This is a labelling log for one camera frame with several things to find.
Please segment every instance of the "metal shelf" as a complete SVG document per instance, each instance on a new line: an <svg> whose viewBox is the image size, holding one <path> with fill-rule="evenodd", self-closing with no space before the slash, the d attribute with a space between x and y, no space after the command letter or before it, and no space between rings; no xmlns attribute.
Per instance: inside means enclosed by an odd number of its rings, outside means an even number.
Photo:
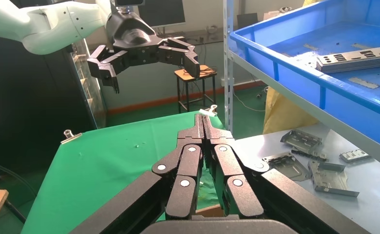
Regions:
<svg viewBox="0 0 380 234"><path fill-rule="evenodd" d="M358 132L349 125L343 123L337 118L331 116L318 106L306 101L299 95L293 93L271 77L264 74L262 71L255 68L253 65L233 53L229 44L231 40L229 38L230 33L233 30L233 0L223 0L223 12L224 12L224 65L225 65L225 125L229 131L233 128L233 63L239 64L241 67L252 73L255 77L262 80L264 83L281 93L283 96L297 104L302 109L306 110L310 115L317 118L320 122L334 130L336 133L346 138L369 155L374 157L380 162L380 144L373 141L366 135Z"/></svg>

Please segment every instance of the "white table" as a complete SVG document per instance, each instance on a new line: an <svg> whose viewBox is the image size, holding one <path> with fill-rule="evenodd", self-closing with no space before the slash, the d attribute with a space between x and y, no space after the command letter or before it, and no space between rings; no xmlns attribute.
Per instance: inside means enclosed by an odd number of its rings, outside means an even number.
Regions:
<svg viewBox="0 0 380 234"><path fill-rule="evenodd" d="M358 148L321 123L299 129L323 139L322 152L327 155L330 163L346 165L348 189L360 194L358 197L350 197L316 192L310 179L296 183L367 231L380 234L380 163L373 158L353 164L347 164L339 159L340 153ZM281 131L240 139L236 141L236 146L249 157L249 160L260 160L266 156L290 151L291 146L280 142L281 137L288 132ZM307 168L308 158L299 155L295 157Z"/></svg>

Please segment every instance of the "computer monitor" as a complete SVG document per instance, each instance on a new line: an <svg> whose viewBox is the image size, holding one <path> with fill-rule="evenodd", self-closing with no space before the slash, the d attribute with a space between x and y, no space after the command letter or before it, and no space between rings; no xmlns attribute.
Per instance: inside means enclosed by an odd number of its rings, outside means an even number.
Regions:
<svg viewBox="0 0 380 234"><path fill-rule="evenodd" d="M140 18L150 27L164 27L183 24L184 8L182 0L146 0L138 6Z"/></svg>

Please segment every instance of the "orange baseboard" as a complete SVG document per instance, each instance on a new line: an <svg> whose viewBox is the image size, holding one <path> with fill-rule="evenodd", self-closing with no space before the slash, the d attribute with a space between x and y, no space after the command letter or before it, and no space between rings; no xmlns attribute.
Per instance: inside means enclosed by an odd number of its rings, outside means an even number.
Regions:
<svg viewBox="0 0 380 234"><path fill-rule="evenodd" d="M257 87L257 86L261 86L261 85L265 85L265 83L263 81L258 81L258 82L252 82L252 83L247 83L247 84L241 84L241 85L235 86L234 90L236 90L236 91L237 90L243 90L243 89L248 89L248 88ZM223 94L224 92L225 92L224 88L216 89L216 95ZM213 90L212 89L206 90L206 94L212 95ZM190 97L190 99L196 99L196 98L200 98L201 95L200 95L200 93L193 93L193 94L190 94L189 97ZM177 96L168 97L168 98L163 98L163 99L159 99L159 100L134 104L134 105L130 105L130 106L124 106L124 107L120 107L120 108L109 109L107 113L108 113L108 115L120 114L120 113L125 113L125 112L130 112L130 111L142 110L142 109L146 109L146 108L150 108L150 107L154 107L154 106L160 106L160 105L164 105L164 104L175 103L177 101L178 101Z"/></svg>

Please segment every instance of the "shelf post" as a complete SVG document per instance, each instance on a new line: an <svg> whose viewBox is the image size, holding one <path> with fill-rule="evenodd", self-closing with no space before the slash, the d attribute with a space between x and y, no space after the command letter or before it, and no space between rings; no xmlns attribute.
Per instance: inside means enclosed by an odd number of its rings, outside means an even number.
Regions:
<svg viewBox="0 0 380 234"><path fill-rule="evenodd" d="M229 35L233 32L233 0L223 0L223 44L225 63L225 126L233 131L233 61L230 59Z"/></svg>

